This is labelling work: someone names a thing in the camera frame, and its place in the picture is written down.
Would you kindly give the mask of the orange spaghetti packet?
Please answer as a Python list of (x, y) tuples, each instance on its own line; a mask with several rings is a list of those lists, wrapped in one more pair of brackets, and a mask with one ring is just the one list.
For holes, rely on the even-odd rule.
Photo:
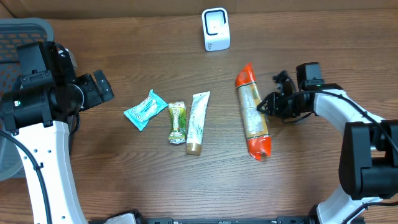
[(236, 89), (248, 146), (248, 153), (257, 161), (269, 157), (272, 151), (272, 138), (267, 128), (264, 114), (257, 110), (261, 96), (256, 85), (257, 78), (252, 64), (248, 63), (236, 77)]

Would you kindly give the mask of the teal wet wipes packet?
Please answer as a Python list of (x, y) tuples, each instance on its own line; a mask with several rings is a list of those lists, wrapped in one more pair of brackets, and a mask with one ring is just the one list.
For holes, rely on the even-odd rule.
[(150, 119), (158, 115), (166, 107), (168, 107), (168, 104), (154, 90), (150, 90), (146, 99), (140, 104), (129, 108), (123, 114), (139, 131), (142, 131)]

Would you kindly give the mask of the white cream tube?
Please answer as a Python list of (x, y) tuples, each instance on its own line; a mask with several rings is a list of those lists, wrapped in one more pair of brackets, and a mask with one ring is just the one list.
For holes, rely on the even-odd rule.
[(187, 145), (185, 149), (185, 152), (189, 155), (199, 156), (201, 154), (206, 109), (209, 98), (209, 91), (193, 95), (190, 118), (188, 120)]

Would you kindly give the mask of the green snack packet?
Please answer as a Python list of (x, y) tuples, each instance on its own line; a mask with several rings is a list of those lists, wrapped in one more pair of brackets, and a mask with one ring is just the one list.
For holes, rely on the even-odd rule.
[(186, 106), (183, 101), (169, 103), (169, 114), (171, 129), (169, 142), (171, 144), (182, 144), (186, 142)]

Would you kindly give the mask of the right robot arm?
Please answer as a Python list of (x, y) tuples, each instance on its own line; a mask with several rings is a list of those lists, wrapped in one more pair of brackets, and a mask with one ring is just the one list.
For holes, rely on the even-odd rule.
[(285, 70), (274, 76), (278, 90), (257, 110), (283, 123), (315, 114), (343, 135), (340, 186), (314, 207), (306, 223), (363, 223), (358, 216), (369, 207), (395, 207), (390, 198), (397, 195), (397, 121), (366, 111), (342, 87), (325, 83), (313, 65), (298, 68), (296, 74), (296, 82)]

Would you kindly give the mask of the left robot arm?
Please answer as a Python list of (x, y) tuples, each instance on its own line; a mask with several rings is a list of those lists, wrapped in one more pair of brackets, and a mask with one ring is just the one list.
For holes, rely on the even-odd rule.
[(24, 167), (35, 223), (86, 223), (70, 164), (68, 119), (114, 98), (102, 70), (77, 76), (55, 42), (17, 48), (22, 88), (1, 100), (5, 130)]

